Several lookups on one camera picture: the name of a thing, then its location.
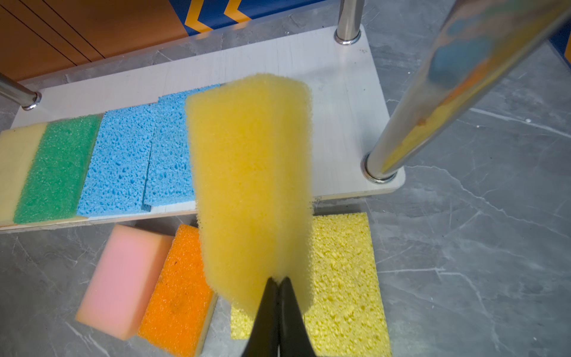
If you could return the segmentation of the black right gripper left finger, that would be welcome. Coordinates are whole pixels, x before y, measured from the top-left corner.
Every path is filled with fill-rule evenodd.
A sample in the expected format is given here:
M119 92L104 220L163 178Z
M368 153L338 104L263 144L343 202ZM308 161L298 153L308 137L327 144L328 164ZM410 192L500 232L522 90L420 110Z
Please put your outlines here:
M269 278L242 357L279 355L279 298L280 288L273 278Z

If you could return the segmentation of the pale yellow sponge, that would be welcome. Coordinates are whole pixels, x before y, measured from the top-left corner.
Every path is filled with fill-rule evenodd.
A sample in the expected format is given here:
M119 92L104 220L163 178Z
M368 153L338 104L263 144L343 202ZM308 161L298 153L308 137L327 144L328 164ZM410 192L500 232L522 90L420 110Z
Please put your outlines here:
M16 208L47 123L1 132L1 226L14 223Z

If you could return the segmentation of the blue sponge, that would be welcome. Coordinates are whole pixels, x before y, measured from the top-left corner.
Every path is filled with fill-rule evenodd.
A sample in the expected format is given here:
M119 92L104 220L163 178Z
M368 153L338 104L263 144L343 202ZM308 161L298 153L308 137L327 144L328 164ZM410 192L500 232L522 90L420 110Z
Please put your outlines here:
M215 88L213 85L165 95L153 106L156 127L144 205L158 207L195 199L185 106L188 97Z
M145 187L156 127L155 104L104 114L77 214L108 217L149 212Z

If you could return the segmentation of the green sponge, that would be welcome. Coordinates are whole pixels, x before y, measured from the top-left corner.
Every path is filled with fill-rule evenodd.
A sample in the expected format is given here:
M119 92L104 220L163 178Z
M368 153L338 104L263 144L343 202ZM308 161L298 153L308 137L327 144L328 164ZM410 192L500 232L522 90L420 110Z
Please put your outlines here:
M47 125L16 208L16 224L77 216L101 121L88 115Z

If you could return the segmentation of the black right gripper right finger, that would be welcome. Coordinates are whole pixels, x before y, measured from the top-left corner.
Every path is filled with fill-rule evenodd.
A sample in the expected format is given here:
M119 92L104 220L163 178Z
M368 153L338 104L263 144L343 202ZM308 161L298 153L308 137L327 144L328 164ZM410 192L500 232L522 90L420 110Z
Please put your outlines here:
M279 341L282 357L316 357L290 278L280 283Z

